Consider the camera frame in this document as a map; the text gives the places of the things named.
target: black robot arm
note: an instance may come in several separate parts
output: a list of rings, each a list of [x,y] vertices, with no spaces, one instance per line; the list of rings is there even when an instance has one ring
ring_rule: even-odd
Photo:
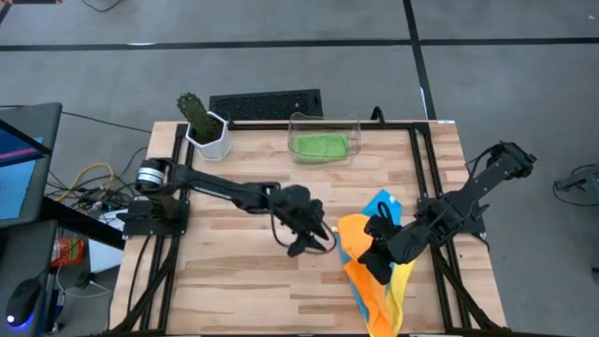
[[[177,215],[177,200],[172,194],[181,188],[229,200],[251,214],[272,214],[297,234],[287,250],[289,256],[296,256],[305,248],[326,251],[314,237],[329,239],[323,226],[322,202],[310,199],[310,191],[304,186],[281,188],[279,183],[235,183],[174,164],[169,158],[152,158],[141,163],[136,189],[153,204],[153,216],[163,217],[165,224]]]
[[[478,162],[489,154],[487,167],[477,176]],[[389,264],[408,263],[422,253],[428,244],[442,246],[459,231],[464,221],[477,219],[489,205],[478,207],[478,201],[505,180],[524,178],[531,174],[536,158],[526,154],[513,142],[500,142],[475,159],[466,184],[459,191],[439,198],[421,200],[416,220],[404,227],[395,227],[384,216],[374,215],[364,231],[373,237],[371,247],[358,259],[366,265],[381,284],[391,277]]]

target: white hexagonal pot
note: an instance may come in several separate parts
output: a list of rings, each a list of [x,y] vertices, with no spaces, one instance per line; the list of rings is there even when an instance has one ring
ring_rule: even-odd
[[[189,140],[189,142],[194,144],[194,147],[199,152],[199,156],[202,158],[202,160],[220,161],[225,158],[229,151],[231,151],[231,141],[229,140],[227,122],[211,111],[208,111],[208,114],[214,120],[223,125],[221,137],[215,141],[209,142],[208,144],[200,144],[195,141],[191,135],[193,132],[191,125],[187,126],[187,133],[185,134],[185,137],[187,140]]]

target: green cloth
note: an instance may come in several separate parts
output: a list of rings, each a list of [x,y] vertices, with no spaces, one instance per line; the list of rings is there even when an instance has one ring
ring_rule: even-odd
[[[293,136],[291,151],[299,163],[342,160],[349,152],[349,138],[345,134]]]

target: potted cactus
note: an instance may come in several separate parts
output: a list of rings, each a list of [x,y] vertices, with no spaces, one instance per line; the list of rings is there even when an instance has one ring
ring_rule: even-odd
[[[203,160],[219,161],[231,150],[226,121],[215,113],[206,111],[201,100],[186,93],[177,100],[177,107],[185,116],[187,139],[194,144]]]

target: cactus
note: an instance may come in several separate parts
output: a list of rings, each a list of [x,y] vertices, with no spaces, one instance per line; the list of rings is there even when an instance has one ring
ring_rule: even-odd
[[[202,101],[196,95],[182,94],[177,99],[177,107],[194,129],[194,139],[198,143],[207,144],[221,137],[223,125],[206,112]]]

